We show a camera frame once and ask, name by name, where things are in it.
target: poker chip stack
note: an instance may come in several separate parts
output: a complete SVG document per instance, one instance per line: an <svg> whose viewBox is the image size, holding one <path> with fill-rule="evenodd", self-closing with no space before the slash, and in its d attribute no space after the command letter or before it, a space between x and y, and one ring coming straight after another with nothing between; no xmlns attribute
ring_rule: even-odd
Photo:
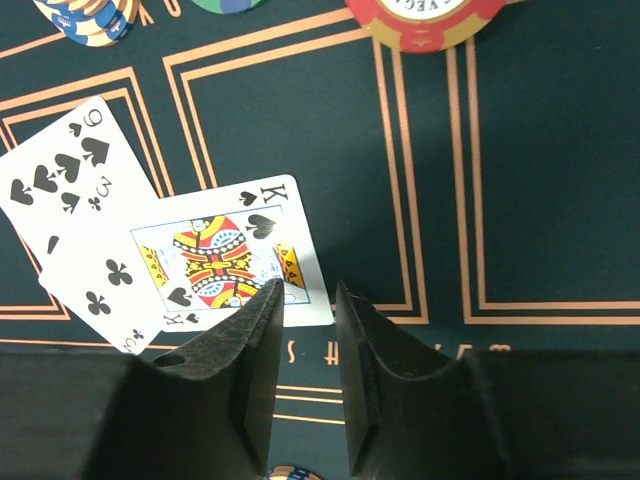
<svg viewBox="0 0 640 480"><path fill-rule="evenodd" d="M33 3L74 42L106 47L131 29L140 0L33 0Z"/></svg>
<svg viewBox="0 0 640 480"><path fill-rule="evenodd" d="M293 465L280 465L273 467L267 472L268 480L322 480L313 472L306 468L300 468Z"/></svg>

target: spade symbol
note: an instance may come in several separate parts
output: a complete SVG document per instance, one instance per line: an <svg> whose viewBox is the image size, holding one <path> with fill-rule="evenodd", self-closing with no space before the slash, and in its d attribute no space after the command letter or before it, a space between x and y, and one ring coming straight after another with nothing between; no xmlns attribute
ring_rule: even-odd
<svg viewBox="0 0 640 480"><path fill-rule="evenodd" d="M183 307L188 307L189 305L191 305L191 300L189 300L188 298L190 296L191 295L187 296L187 291L184 288L178 287L173 292L171 292L167 298L173 303L177 303L178 305L182 305Z"/></svg>
<svg viewBox="0 0 640 480"><path fill-rule="evenodd" d="M53 249L56 248L56 245L58 244L58 240L60 240L60 238L56 237L55 235L49 238L49 243L47 244L47 254L51 255L51 252L53 252Z"/></svg>
<svg viewBox="0 0 640 480"><path fill-rule="evenodd" d="M27 192L30 192L30 188L25 188L22 180L16 178L11 182L11 195L9 198L14 202L21 203L23 205L33 205L33 197Z"/></svg>
<svg viewBox="0 0 640 480"><path fill-rule="evenodd" d="M49 174L49 170L44 165L38 165L33 177L33 187L49 193L57 192L58 185L56 182L51 180L52 178L55 178L55 176L55 173Z"/></svg>
<svg viewBox="0 0 640 480"><path fill-rule="evenodd" d="M249 205L251 205L253 202L256 201L256 197L253 193L251 192L242 192L240 194L240 201L242 202L242 204L245 207L248 207Z"/></svg>
<svg viewBox="0 0 640 480"><path fill-rule="evenodd" d="M273 220L269 220L262 215L249 215L249 224L245 228L247 231L253 230L253 238L257 240L264 240L271 232L273 232L273 226L276 224Z"/></svg>
<svg viewBox="0 0 640 480"><path fill-rule="evenodd" d="M77 196L77 195L75 195L73 193L69 193L69 192L63 193L60 196L60 199L62 200L62 203L64 204L62 209L65 212L69 212L71 214L73 214L73 211L76 209L76 205L80 201L80 197L79 196Z"/></svg>
<svg viewBox="0 0 640 480"><path fill-rule="evenodd" d="M82 130L82 125L78 125L77 123L69 124L69 131L73 133L73 136L78 138L80 136L80 130Z"/></svg>
<svg viewBox="0 0 640 480"><path fill-rule="evenodd" d="M107 152L109 152L108 143L87 137L83 139L80 144L87 152L87 155L83 155L84 159L91 159L91 163L94 167L97 167L99 164L104 165L107 162Z"/></svg>
<svg viewBox="0 0 640 480"><path fill-rule="evenodd" d="M80 171L80 160L70 157L64 153L56 155L56 163L62 170L58 170L58 175L64 172L64 178L69 183L73 183L78 179L78 172Z"/></svg>

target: gold line pattern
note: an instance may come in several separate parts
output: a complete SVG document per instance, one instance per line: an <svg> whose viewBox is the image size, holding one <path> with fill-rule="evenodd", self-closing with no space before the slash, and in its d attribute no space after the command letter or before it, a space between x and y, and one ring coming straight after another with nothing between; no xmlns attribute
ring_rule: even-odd
<svg viewBox="0 0 640 480"><path fill-rule="evenodd" d="M416 283L421 313L420 320L423 320L424 323L429 323L427 286L424 274L424 260L422 258L422 240L420 238L420 215L418 213L418 197L416 195L416 179L413 165L413 150L411 148L411 132L409 131L407 97L404 90L404 75L402 73L402 57L398 50L393 50L391 55L393 59L393 77L396 85L396 98L398 103L398 117L402 139L402 155L405 166L405 180L407 183L407 196L409 199L409 226L411 227L413 252L415 255Z"/></svg>
<svg viewBox="0 0 640 480"><path fill-rule="evenodd" d="M315 417L300 417L298 415L282 415L281 413L274 413L273 418L279 418L282 420L297 420L299 422L326 423L329 425L344 425L344 420L330 420L328 418L315 418Z"/></svg>
<svg viewBox="0 0 640 480"><path fill-rule="evenodd" d="M113 346L110 343L68 342L63 340L22 340L18 338L0 338L0 343L15 344L15 345L50 345L50 346L57 346L57 347L113 348ZM149 345L147 348L151 350L173 350L176 347L172 345Z"/></svg>
<svg viewBox="0 0 640 480"><path fill-rule="evenodd" d="M33 48L37 48L51 42L55 42L62 38L65 38L65 34L62 32L58 32L52 35L47 35L46 37L39 38L38 40L34 40L32 42L23 43L22 45L18 45L17 47L13 47L8 50L4 50L0 52L0 60L2 60L3 58L10 57L11 55L16 55L18 53L26 52L27 50L31 50Z"/></svg>
<svg viewBox="0 0 640 480"><path fill-rule="evenodd" d="M413 298L411 294L411 281L409 278L409 261L407 257L407 239L404 233L404 221L402 219L402 201L400 198L400 185L398 183L398 167L395 149L393 148L393 130L391 127L391 115L389 113L389 97L387 94L387 82L384 77L384 63L382 58L382 46L379 41L373 42L373 58L376 66L376 78L378 80L378 94L380 97L380 113L382 115L382 130L384 143L387 149L387 163L389 168L389 180L391 183L391 197L393 198L393 214L396 220L396 235L398 237L398 254L400 255L400 268L402 272L402 289L404 290L404 305L376 305L381 307L413 310Z"/></svg>
<svg viewBox="0 0 640 480"><path fill-rule="evenodd" d="M464 169L462 163L462 131L460 126L460 92L458 90L458 64L455 48L449 48L447 58L447 85L449 88L449 115L451 117L451 141L456 189L456 214L458 217L458 247L460 251L460 279L462 283L462 311L465 322L471 317L471 292L469 288L469 253L467 252L467 207L464 201Z"/></svg>
<svg viewBox="0 0 640 480"><path fill-rule="evenodd" d="M342 405L342 400L336 400L333 398L299 397L296 395L276 395L276 399L294 400L299 402L335 403L337 405Z"/></svg>
<svg viewBox="0 0 640 480"><path fill-rule="evenodd" d="M0 128L0 139L2 140L2 142L5 145L5 148L7 149L7 151L12 150L13 148L15 148L17 146L17 142L15 141L15 138L13 137L13 132L8 128L6 122L3 119L2 122L5 126L5 128L7 129L7 132L9 133L9 136L11 137L12 141L13 141L13 145L9 143L9 141L7 140L7 137L5 136L5 134L3 133L2 129ZM40 273L40 265L38 264L38 262L36 262L35 258L33 257L33 254L31 253L31 250L29 250L29 247L27 247L27 244L24 243L24 240L22 239L22 237L20 235L18 235L18 232L15 232L16 236L18 237L18 239L20 240L20 243L22 244L24 251L27 253L27 257L29 258L29 261L31 262L31 264L33 265L33 268L36 271L36 274ZM70 320L71 317L69 315L69 312L67 311L66 307L64 305L60 305L60 307L58 307L58 304L56 304L53 296L48 293L49 296L49 300L51 301L51 305L7 305L7 306L0 306L0 320L35 320L35 321L40 321L40 320L56 320L56 321L66 321L66 320ZM5 313L5 312L17 312L17 311L24 311L24 312L58 312L56 314L46 314L46 315L40 315L40 316L33 316L33 314L28 314L28 315L24 315L24 314L16 314L16 313Z"/></svg>
<svg viewBox="0 0 640 480"><path fill-rule="evenodd" d="M137 79L135 77L135 72L133 70L133 68L131 67L127 67L127 68L123 68L120 70L115 70L112 72L108 72L105 74L101 74L101 75L96 75L94 77L89 77L83 80L79 80L79 81L75 81L75 82L71 82L65 85L58 85L56 87L53 88L49 88L49 89L45 89L42 90L40 92L35 92L35 93L31 93L28 95L23 95L21 97L16 97L10 100L5 100L3 102L0 102L0 111L3 110L9 110L12 108L16 108L19 106L23 106L23 105L28 105L30 103L34 103L37 101L42 101L48 98L55 98L55 97L61 97L65 94L71 93L71 92L77 92L86 88L90 88L93 86L98 86L98 85L102 85L102 84L106 84L109 82L113 82L113 81L117 81L117 80L124 80L124 79L128 79L131 84L132 84L132 88L134 90L134 93L136 95L136 100L139 103L140 106L140 110L142 112L144 121L145 121L145 126L147 127L147 131L149 133L149 136L151 138L151 142L154 146L154 150L156 153L156 157L158 159L158 163L160 165L160 169L162 171L163 174L163 179L167 188L167 191L169 192L170 195L173 194L173 187L171 185L171 179L169 178L165 163L164 163L164 159L162 157L162 153L160 151L158 142L156 140L155 137L155 133L153 130L153 127L151 126L151 121L146 109L146 106L144 104L144 99L142 98L142 94L140 91L140 88L138 86L138 82ZM108 92L104 92L101 94L101 96L105 99L105 100L112 100L114 98L124 98L126 103L127 103L127 107L129 108L129 111L131 113L131 119L133 121L134 127L136 129L136 133L138 134L139 138L140 138L140 142L142 145L142 149L145 153L145 157L147 159L147 163L149 165L150 171L151 171L151 175L153 177L154 180L154 184L156 187L156 190L158 192L158 194L162 197L164 196L163 193L163 189L162 189L162 184L159 181L157 172L156 172L156 168L155 165L153 163L153 159L151 158L150 155L150 150L149 147L147 146L145 137L143 135L142 132L142 127L140 124L140 121L138 120L138 117L136 115L135 112L135 108L133 105L133 102L131 100L131 96L129 95L129 91L127 90L127 88L119 88L119 89L115 89L115 90L111 90ZM13 134L13 131L10 128L10 125L17 123L17 122L21 122L21 121L26 121L26 120L30 120L33 118L38 118L44 115L51 115L54 113L58 113L61 111L68 111L73 109L74 107L80 105L82 102L86 101L88 98L90 97L85 97L85 98L81 98L81 99L76 99L76 100L72 100L72 101L67 101L67 102L63 102L60 103L58 105L54 105L51 107L46 107L46 108L41 108L41 109L36 109L36 110L32 110L29 112L25 112L25 113L20 113L20 114L16 114L16 115L11 115L8 116L6 118L2 119L3 124L5 125L5 127L7 128L7 133L11 139L11 141L13 142L13 148L15 148L18 145L18 142L15 139L15 136ZM10 150L12 148L12 146L9 144L9 142L7 141L7 138L5 137L4 133L2 133L2 131L0 130L1 135L1 139L2 141L5 143L7 150ZM33 258L33 255L31 254L31 251L29 250L29 248L26 246L26 244L24 243L24 241L22 240L22 238L20 238L20 241L22 242L23 247L25 248L25 251L27 252L27 255L31 261L31 263L34 266L34 269L36 271L36 273L40 272L40 268L38 266L38 263L35 261L35 259ZM60 313L55 316L55 315L39 315L39 316L26 316L26 315L21 315L21 314L0 314L0 320L69 320L71 317L69 315L68 310L66 309L66 307L64 305L60 305L60 309L58 309L55 300L53 299L53 297L51 295L49 295L49 298L52 301L52 305L51 306L44 306L44 307L38 307L38 306L27 306L25 308L21 308L20 306L10 306L9 308L4 308L4 307L0 307L0 312L2 312L3 310L6 311L17 311L17 310L24 310L24 311L51 311L51 310L56 310L59 311Z"/></svg>
<svg viewBox="0 0 640 480"><path fill-rule="evenodd" d="M585 302L486 302L486 287L480 292L486 276L484 262L484 228L482 212L481 141L480 114L477 92L477 63L473 37L467 41L467 77L469 87L469 121L471 124L471 161L474 195L474 218L476 223L476 256L478 266L478 291L480 308L495 310L607 310L638 309L638 301L585 301ZM462 281L462 306L464 322L475 325L638 325L639 316L474 316L471 312L470 264L468 254L468 231L462 132L460 127L460 96L458 87L457 60L455 50L447 51L447 77L449 85L449 108L453 141L455 172L456 210L458 217L458 244L460 253L460 277Z"/></svg>
<svg viewBox="0 0 640 480"><path fill-rule="evenodd" d="M308 30L312 28L318 28L322 25L328 25L331 23L344 21L350 18L352 17L351 17L351 14L348 12L348 9L340 9L334 12L329 12L327 14L322 14L315 17L309 17L307 19L302 19L295 22L291 22L289 24L272 27L263 31L254 32L241 37L236 37L233 39L224 40L222 42L206 45L203 47L198 47L196 49L174 54L174 55L165 57L163 59L167 77L169 79L170 88L173 93L176 106L178 108L178 115L182 123L187 145L192 157L194 169L198 177L200 187L202 189L207 188L207 180L204 177L203 169L200 164L200 160L198 159L195 139L193 138L190 127L189 127L183 100L180 98L178 83L176 81L175 75L173 74L173 67L177 66L178 64L203 58L208 55L214 55L216 53L228 51L234 48L240 48L242 46L258 43L261 41L266 41L273 38L278 38L284 35L291 35L295 32L303 31L305 29ZM226 62L221 62L218 64L208 65L208 66L204 66L194 70L187 70L185 72L182 72L180 74L181 86L184 89L184 96L186 98L187 107L189 109L189 114L193 121L193 127L195 129L197 141L200 144L200 147L202 150L202 156L204 158L204 162L206 165L206 169L209 175L209 180L211 185L214 187L218 186L218 181L215 176L215 169L213 167L213 164L210 158L209 149L207 147L206 139L200 123L196 102L193 98L193 94L191 91L191 86L190 86L191 80L203 78L205 76L214 75L218 73L228 72L230 70L237 69L237 68L256 65L262 62L284 58L290 55L297 55L300 53L304 53L304 52L308 52L308 51L312 51L320 48L326 48L328 46L334 46L341 43L360 40L368 36L369 34L366 32L366 30L358 28L355 30L333 34L326 37L321 37L318 39L309 40L309 41L305 41L305 42L301 42L298 44L293 44L285 47L280 47L280 48L272 49L269 51L236 58ZM384 65L382 62L380 47L378 47L378 54L376 57L375 43L374 43L374 58L376 59L376 74L377 74L379 89L380 89L381 80L383 82L382 85L384 85L384 70L383 70ZM395 68L394 75L397 78L400 78L400 80L402 81L402 73L401 73L402 65L401 65L400 59L398 58L396 62L397 63L394 65L394 68ZM400 92L404 93L403 84L397 88L400 89L399 90ZM385 88L380 89L380 91L381 91L381 95L384 96L384 98L386 98L386 95L387 95L386 85L385 85ZM404 100L403 98L402 101L404 102L403 104L404 106L399 105L399 108L401 109L400 110L401 115L402 115L402 111L404 111L405 117L403 119L404 123L401 124L401 128L406 128L406 131L403 132L403 136L404 136L403 138L408 139L409 133L408 133L408 117L406 115L406 100ZM385 131L385 137L386 137L385 141L387 142L387 151L391 152L391 157L389 157L389 162L391 163L391 160L393 159L393 167L391 169L392 171L390 171L390 176L391 176L391 182L392 182L392 197L394 201L394 213L396 216L396 229L399 232L398 233L399 238L403 239L403 241L399 242L400 243L399 249L400 249L400 256L401 256L400 261L401 261L401 271L403 276L405 303L404 304L377 304L375 305L375 307L378 310L383 310L383 311L384 310L410 311L413 309L413 302L411 298L412 293L410 288L411 284L410 284L408 260L407 260L407 253L406 253L407 251L406 239L405 239L404 225L402 220L402 210L401 210L401 203L400 203L401 200L400 200L399 187L398 187L397 167L395 165L395 161L396 161L395 153L393 153L393 141L391 139L390 120L388 118L389 117L388 101L386 103L384 102L382 103L383 115L385 113L385 108L386 108L387 120L385 121L383 118L383 126L385 128L389 128L388 134L387 134L387 131ZM407 141L408 140L405 140L403 146L404 146L405 152L407 152L407 154L410 156L411 147L410 147L410 144L407 143ZM413 161L411 158L407 158L406 154L405 154L405 162L410 168L413 168ZM410 216L412 219L416 219L417 218L417 201L415 196L415 181L412 180L413 172L411 172L410 175L411 175L411 179L408 179L408 182L409 182L408 186L410 188L413 187L413 191L411 190L409 191L410 207L412 207L410 208ZM419 226L417 229L412 229L412 234L413 234L412 238L415 246L416 240L419 242L419 239L420 239ZM420 290L419 300L420 300L420 305L422 307L421 315L416 317L390 317L391 320L395 321L396 323L416 324L416 323L428 322L427 296L426 296L426 290L424 288L425 286L424 263L422 262L421 251L418 251L416 253L416 272L417 272L416 273L417 283L419 285L419 290Z"/></svg>
<svg viewBox="0 0 640 480"><path fill-rule="evenodd" d="M292 390L296 392L314 392L314 393L339 393L342 394L342 390L339 388L320 388L320 387L301 387L298 385L278 385L280 390Z"/></svg>

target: white card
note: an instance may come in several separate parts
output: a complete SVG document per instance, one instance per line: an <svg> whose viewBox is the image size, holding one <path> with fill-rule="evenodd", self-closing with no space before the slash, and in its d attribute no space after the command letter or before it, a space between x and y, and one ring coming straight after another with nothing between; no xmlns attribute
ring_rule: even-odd
<svg viewBox="0 0 640 480"><path fill-rule="evenodd" d="M333 323L293 177L171 197L146 212L127 213L111 227L87 225L89 241L73 235L40 277L42 286L117 348L131 344L133 328L208 330L273 277L285 279L285 326ZM132 285L112 284L125 273ZM122 317L109 322L113 329L100 321L100 297L118 305ZM134 327L140 315L148 324Z"/></svg>
<svg viewBox="0 0 640 480"><path fill-rule="evenodd" d="M141 353L162 328L164 313L131 238L104 224L61 242L38 281L123 353Z"/></svg>
<svg viewBox="0 0 640 480"><path fill-rule="evenodd" d="M0 158L0 207L43 267L67 232L157 198L100 97Z"/></svg>
<svg viewBox="0 0 640 480"><path fill-rule="evenodd" d="M333 313L296 181L289 175L160 200L131 220L162 302L164 331L202 331L270 278L285 280L285 327Z"/></svg>

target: green casino chip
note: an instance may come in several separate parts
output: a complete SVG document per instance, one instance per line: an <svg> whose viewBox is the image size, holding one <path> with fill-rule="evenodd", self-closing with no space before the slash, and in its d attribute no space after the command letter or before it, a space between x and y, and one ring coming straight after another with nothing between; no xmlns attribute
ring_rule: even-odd
<svg viewBox="0 0 640 480"><path fill-rule="evenodd" d="M264 0L191 0L199 7L219 15L246 12L260 5Z"/></svg>

